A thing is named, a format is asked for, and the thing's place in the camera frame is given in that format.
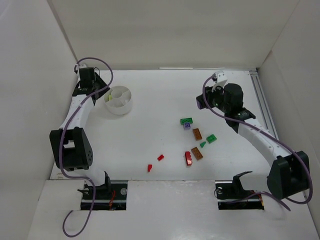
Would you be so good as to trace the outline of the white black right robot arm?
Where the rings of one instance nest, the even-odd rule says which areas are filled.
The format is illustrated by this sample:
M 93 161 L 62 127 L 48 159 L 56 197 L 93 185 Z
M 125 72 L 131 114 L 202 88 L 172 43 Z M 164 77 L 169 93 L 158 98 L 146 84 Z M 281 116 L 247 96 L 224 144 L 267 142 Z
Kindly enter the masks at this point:
M 269 163 L 270 172 L 265 182 L 273 197 L 292 201 L 293 195 L 309 191 L 303 204 L 310 202 L 314 186 L 308 155 L 303 151 L 294 151 L 273 137 L 256 116 L 243 106 L 243 96 L 238 84 L 222 82 L 211 87 L 203 85 L 196 102 L 200 110 L 208 109 L 225 119 L 226 124 L 250 142 Z

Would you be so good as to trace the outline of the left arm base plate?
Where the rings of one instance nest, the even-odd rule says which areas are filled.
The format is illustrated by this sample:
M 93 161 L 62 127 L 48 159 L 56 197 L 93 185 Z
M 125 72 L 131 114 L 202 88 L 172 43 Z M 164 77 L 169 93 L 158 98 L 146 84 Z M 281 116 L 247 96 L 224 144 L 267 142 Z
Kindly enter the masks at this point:
M 89 210 L 93 200 L 93 187 L 84 185 L 84 189 L 78 189 L 82 193 L 80 203 L 81 210 Z M 106 185 L 96 187 L 96 195 L 93 205 L 94 211 L 125 211 L 127 208 L 127 181 L 111 181 L 110 189 Z

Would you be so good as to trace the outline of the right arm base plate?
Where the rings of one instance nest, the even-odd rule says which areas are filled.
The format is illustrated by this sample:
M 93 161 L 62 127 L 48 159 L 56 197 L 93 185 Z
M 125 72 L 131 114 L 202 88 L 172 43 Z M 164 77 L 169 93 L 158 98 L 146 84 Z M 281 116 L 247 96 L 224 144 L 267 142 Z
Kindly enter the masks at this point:
M 215 181 L 214 195 L 217 198 L 219 210 L 264 210 L 264 203 L 260 195 L 253 190 L 244 190 L 241 184 L 232 180 Z

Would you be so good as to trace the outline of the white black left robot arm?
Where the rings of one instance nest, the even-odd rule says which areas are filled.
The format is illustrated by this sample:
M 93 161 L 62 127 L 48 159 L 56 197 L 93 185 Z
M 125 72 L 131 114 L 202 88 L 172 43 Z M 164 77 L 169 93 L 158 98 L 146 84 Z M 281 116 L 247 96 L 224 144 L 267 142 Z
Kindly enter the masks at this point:
M 85 133 L 89 113 L 110 87 L 93 67 L 81 67 L 75 71 L 77 82 L 72 92 L 67 116 L 57 130 L 52 130 L 49 140 L 57 168 L 69 179 L 89 181 L 87 187 L 93 192 L 111 192 L 111 180 L 103 171 L 95 173 L 92 167 L 94 153 Z

